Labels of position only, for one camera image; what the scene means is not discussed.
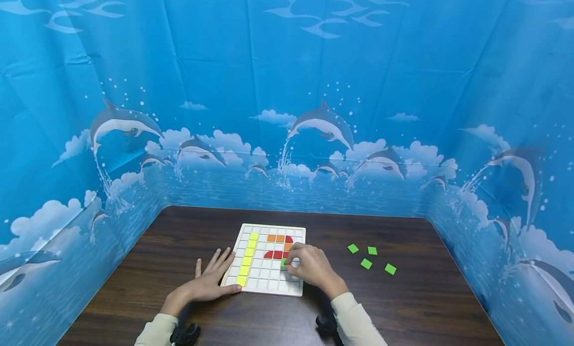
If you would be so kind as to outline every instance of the wrist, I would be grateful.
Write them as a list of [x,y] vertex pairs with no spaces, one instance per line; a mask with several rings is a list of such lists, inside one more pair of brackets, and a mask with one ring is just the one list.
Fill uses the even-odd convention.
[[349,292],[343,278],[336,274],[321,286],[321,290],[326,294],[329,300],[333,300],[337,296]]

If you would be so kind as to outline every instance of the left hand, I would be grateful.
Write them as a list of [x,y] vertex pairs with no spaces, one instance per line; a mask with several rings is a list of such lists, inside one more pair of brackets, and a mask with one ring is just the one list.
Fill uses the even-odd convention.
[[205,271],[201,273],[201,259],[195,265],[195,279],[188,281],[171,292],[159,313],[178,317],[185,305],[192,301],[211,301],[224,295],[235,294],[241,291],[239,285],[219,286],[219,280],[231,266],[235,252],[227,248],[223,254],[221,249],[215,251]]

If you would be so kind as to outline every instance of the right hand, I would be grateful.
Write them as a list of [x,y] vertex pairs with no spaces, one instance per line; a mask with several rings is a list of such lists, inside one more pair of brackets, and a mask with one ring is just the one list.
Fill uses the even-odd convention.
[[[299,259],[298,267],[291,265],[294,258]],[[333,271],[325,253],[312,245],[295,243],[288,252],[286,269],[290,275],[323,290],[331,300],[349,291],[343,279]]]

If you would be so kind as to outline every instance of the dolphin fin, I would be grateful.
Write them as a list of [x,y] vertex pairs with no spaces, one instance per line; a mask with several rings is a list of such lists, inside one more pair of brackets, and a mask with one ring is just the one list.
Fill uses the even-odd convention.
[[7,292],[8,290],[14,289],[16,286],[18,286],[20,284],[20,282],[22,282],[22,280],[24,280],[25,277],[26,277],[26,274],[16,275],[14,280],[12,280],[12,283],[10,284],[10,286],[8,286],[4,291]]
[[570,316],[570,314],[563,308],[559,307],[559,305],[556,304],[556,301],[554,301],[554,307],[556,308],[556,311],[558,311],[562,319],[564,319],[564,321],[566,321],[568,324],[573,323],[573,319]]

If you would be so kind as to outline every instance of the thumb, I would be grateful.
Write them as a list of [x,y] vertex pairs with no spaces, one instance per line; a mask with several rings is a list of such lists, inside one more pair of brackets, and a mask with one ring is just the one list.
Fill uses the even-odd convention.
[[219,296],[236,294],[241,291],[241,285],[228,285],[219,287]]

